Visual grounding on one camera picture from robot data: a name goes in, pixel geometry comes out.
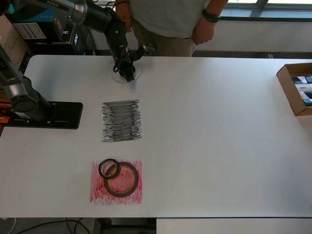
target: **tape roll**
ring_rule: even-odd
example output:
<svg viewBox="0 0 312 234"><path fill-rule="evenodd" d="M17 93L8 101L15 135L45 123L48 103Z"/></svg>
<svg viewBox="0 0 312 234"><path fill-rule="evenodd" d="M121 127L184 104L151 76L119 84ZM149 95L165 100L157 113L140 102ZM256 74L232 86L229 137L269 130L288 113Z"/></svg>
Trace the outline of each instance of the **tape roll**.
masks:
<svg viewBox="0 0 312 234"><path fill-rule="evenodd" d="M106 188L106 191L110 195L115 196L115 197L126 197L126 196L131 195L137 188L137 185L138 185L138 172L137 172L136 168L133 165L131 165L130 163L128 163L128 162L120 162L119 165L120 165L120 167L125 167L125 168L128 168L128 169L130 169L132 171L133 176L135 178L135 181L134 181L132 187L130 189L128 189L127 191L124 191L124 192L116 192L110 186L110 184L109 184L110 181L109 180L104 180L104 186ZM112 165L109 169L107 169L105 175L108 176L115 168L116 168L116 166Z"/></svg>
<svg viewBox="0 0 312 234"><path fill-rule="evenodd" d="M110 168L113 167L113 169L115 169L114 172L113 172L113 169L111 169L109 173L107 173L108 170L106 172L104 171L105 165L107 163L113 163L113 165L110 166ZM106 159L106 160L102 161L98 166L98 173L100 174L101 177L103 177L106 180L116 178L119 175L119 172L120 172L120 164L115 159L111 159L111 158Z"/></svg>

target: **wall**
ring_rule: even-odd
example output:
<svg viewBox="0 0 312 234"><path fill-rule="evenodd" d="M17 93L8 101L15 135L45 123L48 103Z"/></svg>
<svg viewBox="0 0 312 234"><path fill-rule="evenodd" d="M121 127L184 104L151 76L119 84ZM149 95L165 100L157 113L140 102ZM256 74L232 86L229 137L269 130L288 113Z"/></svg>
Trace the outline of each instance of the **wall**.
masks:
<svg viewBox="0 0 312 234"><path fill-rule="evenodd" d="M93 32L97 48L107 50L105 36ZM131 49L137 48L133 33L127 35ZM214 39L197 50L312 52L312 22L220 21Z"/></svg>

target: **black scribbles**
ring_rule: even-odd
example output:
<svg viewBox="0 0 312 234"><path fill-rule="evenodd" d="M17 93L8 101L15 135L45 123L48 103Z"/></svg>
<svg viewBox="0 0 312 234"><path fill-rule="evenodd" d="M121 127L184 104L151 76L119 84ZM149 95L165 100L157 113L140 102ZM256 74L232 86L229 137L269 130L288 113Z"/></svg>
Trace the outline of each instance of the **black scribbles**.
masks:
<svg viewBox="0 0 312 234"><path fill-rule="evenodd" d="M105 102L102 105L102 142L142 138L138 100Z"/></svg>

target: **red scribbles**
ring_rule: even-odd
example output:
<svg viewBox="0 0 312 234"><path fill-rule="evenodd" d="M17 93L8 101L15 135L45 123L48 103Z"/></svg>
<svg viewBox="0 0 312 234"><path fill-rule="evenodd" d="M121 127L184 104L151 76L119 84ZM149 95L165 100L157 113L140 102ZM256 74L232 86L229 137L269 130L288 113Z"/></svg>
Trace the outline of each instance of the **red scribbles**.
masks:
<svg viewBox="0 0 312 234"><path fill-rule="evenodd" d="M98 173L98 166L100 162L94 161L92 164L90 202L102 205L142 203L142 161L121 161L129 162L136 168L139 175L139 181L136 190L127 197L115 197L110 195L104 187L104 179ZM133 181L134 176L131 170L122 167L119 175L115 179L110 180L110 185L111 188L115 191L123 192L128 190L133 185Z"/></svg>

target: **khaki pants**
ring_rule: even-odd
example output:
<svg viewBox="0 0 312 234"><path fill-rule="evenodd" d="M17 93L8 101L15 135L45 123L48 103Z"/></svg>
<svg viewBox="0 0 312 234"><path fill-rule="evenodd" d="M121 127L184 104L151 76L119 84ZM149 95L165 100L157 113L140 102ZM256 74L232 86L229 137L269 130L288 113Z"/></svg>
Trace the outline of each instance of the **khaki pants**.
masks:
<svg viewBox="0 0 312 234"><path fill-rule="evenodd" d="M191 38L170 38L158 35L145 29L134 18L132 21L132 31L138 41L138 45L152 45L155 49L155 53L151 52L151 55L158 56L174 56L174 57L191 57L195 44Z"/></svg>

